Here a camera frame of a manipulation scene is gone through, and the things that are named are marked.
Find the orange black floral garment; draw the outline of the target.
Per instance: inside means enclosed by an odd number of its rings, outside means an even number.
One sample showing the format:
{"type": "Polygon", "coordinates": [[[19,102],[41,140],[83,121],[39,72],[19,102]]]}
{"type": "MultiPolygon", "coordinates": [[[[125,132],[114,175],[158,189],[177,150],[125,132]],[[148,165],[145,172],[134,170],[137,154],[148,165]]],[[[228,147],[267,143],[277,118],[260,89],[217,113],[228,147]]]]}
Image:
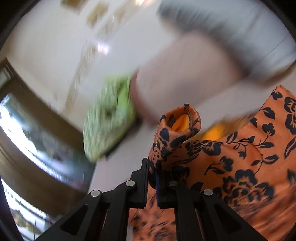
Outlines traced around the orange black floral garment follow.
{"type": "Polygon", "coordinates": [[[286,239],[295,225],[295,96],[277,86],[220,137],[201,139],[200,128],[189,104],[162,115],[149,174],[167,171],[189,189],[210,189],[267,240],[286,239]]]}

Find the brown wooden glass door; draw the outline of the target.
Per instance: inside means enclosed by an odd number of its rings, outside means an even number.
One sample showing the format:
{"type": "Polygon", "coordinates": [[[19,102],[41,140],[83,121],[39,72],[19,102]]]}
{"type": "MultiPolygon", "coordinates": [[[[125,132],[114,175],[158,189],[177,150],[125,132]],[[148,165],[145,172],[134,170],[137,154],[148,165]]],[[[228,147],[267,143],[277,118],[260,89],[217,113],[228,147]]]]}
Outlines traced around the brown wooden glass door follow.
{"type": "Polygon", "coordinates": [[[21,238],[35,240],[87,195],[82,133],[1,61],[1,184],[21,238]]]}

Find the green patterned pillow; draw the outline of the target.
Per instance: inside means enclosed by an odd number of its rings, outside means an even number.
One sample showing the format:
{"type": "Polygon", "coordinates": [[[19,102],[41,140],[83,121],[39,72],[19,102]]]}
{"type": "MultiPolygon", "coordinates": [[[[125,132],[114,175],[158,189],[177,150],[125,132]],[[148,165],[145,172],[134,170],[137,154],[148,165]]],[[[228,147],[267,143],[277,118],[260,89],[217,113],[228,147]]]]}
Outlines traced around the green patterned pillow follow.
{"type": "Polygon", "coordinates": [[[86,157],[96,162],[124,137],[135,121],[130,98],[130,75],[109,78],[95,104],[89,109],[83,126],[86,157]]]}

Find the beige quilted bed mattress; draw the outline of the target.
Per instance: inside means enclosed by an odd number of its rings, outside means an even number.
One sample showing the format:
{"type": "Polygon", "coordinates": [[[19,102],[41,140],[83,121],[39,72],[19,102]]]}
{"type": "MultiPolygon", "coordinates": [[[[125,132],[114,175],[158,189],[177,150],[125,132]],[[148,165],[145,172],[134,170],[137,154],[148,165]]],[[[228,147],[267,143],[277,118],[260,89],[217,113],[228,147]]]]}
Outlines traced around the beige quilted bed mattress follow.
{"type": "Polygon", "coordinates": [[[184,103],[201,114],[202,130],[257,110],[276,85],[295,92],[295,66],[264,83],[243,77],[209,37],[185,34],[141,66],[130,82],[136,117],[121,141],[96,161],[90,189],[108,191],[128,179],[148,153],[163,113],[184,103]]]}

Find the light blue folded blanket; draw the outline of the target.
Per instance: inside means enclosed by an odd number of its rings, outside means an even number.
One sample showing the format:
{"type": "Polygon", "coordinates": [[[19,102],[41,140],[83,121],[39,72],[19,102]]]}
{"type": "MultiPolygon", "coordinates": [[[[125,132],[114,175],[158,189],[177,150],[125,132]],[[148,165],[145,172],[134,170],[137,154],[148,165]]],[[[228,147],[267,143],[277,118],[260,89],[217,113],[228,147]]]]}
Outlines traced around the light blue folded blanket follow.
{"type": "Polygon", "coordinates": [[[295,40],[261,1],[162,1],[162,18],[214,38],[252,79],[266,81],[295,62],[295,40]]]}

